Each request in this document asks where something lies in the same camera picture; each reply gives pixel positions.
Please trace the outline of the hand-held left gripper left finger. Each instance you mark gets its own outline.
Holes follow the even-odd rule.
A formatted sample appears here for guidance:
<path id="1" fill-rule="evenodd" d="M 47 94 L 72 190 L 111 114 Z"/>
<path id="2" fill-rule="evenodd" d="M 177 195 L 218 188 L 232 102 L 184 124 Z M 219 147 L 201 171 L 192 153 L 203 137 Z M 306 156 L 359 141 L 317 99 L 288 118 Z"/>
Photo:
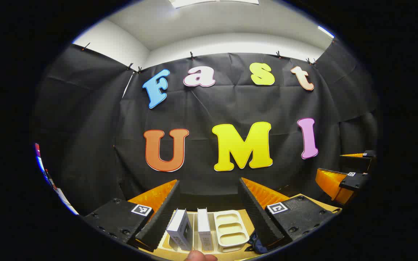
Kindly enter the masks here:
<path id="1" fill-rule="evenodd" d="M 113 198 L 83 220 L 113 241 L 152 252 L 164 236 L 179 200 L 179 181 L 172 180 L 130 200 Z"/>

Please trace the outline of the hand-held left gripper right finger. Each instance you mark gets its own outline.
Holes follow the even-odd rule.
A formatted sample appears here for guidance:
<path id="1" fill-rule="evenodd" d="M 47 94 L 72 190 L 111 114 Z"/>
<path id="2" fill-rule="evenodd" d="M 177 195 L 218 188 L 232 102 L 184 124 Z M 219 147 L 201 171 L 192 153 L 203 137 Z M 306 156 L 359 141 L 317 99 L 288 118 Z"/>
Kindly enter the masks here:
<path id="1" fill-rule="evenodd" d="M 247 178 L 238 193 L 263 246 L 272 250 L 307 236 L 338 215 L 305 195 L 287 197 Z"/>

